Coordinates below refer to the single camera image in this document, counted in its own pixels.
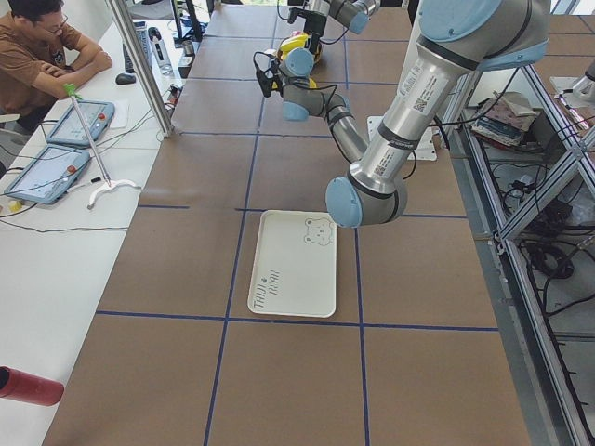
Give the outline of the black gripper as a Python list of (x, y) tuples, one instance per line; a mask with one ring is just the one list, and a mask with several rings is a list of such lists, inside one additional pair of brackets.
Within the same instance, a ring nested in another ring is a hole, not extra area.
[(324, 35), (324, 29), (330, 7), (299, 8), (290, 7), (288, 23), (293, 23), (297, 17), (305, 20), (303, 31), (307, 35), (304, 48), (317, 48)]

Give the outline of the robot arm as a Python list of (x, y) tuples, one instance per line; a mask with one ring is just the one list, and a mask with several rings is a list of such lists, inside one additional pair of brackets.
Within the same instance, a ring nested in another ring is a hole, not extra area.
[(313, 1), (292, 10), (314, 28), (306, 45), (290, 50), (276, 70), (283, 117), (324, 118), (350, 163), (325, 193), (327, 212), (347, 228), (388, 223), (403, 213), (407, 194), (400, 170), (461, 76), (532, 64), (548, 44), (548, 1), (422, 2), (409, 42), (416, 61), (403, 70), (393, 102), (367, 138), (346, 100), (312, 88), (310, 74), (327, 18), (360, 33), (379, 8), (378, 1)]
[(289, 24), (301, 17), (305, 20), (303, 31), (308, 35), (305, 48), (312, 54), (322, 42), (328, 18), (332, 18), (352, 33), (361, 33), (370, 18), (379, 11), (380, 0), (320, 0), (290, 1)]

